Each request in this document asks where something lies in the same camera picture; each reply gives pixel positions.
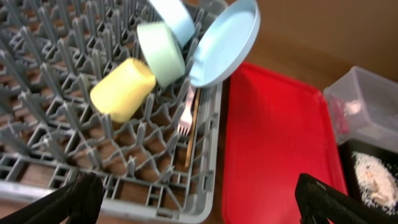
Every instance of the green cup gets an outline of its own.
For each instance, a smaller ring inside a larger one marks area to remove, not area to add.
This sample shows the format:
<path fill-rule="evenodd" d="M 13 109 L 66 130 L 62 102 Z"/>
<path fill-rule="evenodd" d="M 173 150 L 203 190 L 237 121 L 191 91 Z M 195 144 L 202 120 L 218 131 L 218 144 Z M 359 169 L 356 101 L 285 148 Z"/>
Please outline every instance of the green cup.
<path fill-rule="evenodd" d="M 145 60 L 161 87 L 167 87 L 185 73 L 180 47 L 164 22 L 138 25 L 137 36 Z"/>

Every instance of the gray dish rack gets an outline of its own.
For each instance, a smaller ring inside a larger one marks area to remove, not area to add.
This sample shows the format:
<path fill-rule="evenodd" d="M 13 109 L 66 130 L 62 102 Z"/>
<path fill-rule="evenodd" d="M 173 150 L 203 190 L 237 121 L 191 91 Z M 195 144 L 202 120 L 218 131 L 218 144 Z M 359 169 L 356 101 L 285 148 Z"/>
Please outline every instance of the gray dish rack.
<path fill-rule="evenodd" d="M 223 0 L 186 3 L 195 34 L 187 73 Z M 144 59 L 135 28 L 159 21 L 145 0 L 2 0 L 0 197 L 33 202 L 81 172 L 106 189 L 101 213 L 131 220 L 200 223 L 215 183 L 222 84 L 203 89 L 190 167 L 175 128 L 189 79 L 156 87 L 130 122 L 95 111 L 89 92 L 128 57 Z"/>

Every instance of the red tray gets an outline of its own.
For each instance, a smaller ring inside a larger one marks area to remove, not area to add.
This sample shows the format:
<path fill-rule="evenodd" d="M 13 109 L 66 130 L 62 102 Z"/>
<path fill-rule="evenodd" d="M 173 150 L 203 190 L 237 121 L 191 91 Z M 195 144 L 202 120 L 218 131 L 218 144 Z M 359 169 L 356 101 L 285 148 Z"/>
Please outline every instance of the red tray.
<path fill-rule="evenodd" d="M 346 193 L 328 108 L 316 88 L 243 63 L 231 77 L 223 218 L 300 223 L 302 172 Z"/>

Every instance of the light blue plate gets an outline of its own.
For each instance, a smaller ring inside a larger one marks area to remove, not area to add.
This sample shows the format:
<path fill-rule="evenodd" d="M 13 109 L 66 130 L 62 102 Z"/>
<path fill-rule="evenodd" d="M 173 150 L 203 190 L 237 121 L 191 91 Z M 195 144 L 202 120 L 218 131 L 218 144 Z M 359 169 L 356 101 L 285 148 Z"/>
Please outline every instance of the light blue plate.
<path fill-rule="evenodd" d="M 191 84 L 208 87 L 228 78 L 250 52 L 260 28 L 255 0 L 238 0 L 212 23 L 193 54 Z"/>

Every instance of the fork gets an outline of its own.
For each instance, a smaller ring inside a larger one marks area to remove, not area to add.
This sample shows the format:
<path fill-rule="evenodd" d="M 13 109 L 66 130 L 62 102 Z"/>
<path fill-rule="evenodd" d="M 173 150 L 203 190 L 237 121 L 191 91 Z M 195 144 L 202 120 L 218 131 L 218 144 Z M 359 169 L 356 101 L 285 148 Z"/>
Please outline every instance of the fork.
<path fill-rule="evenodd" d="M 188 87 L 187 99 L 185 100 L 185 109 L 182 113 L 180 121 L 178 122 L 177 130 L 180 136 L 188 135 L 192 126 L 192 114 L 191 107 L 193 102 L 193 97 L 195 96 L 196 88 L 191 84 Z"/>

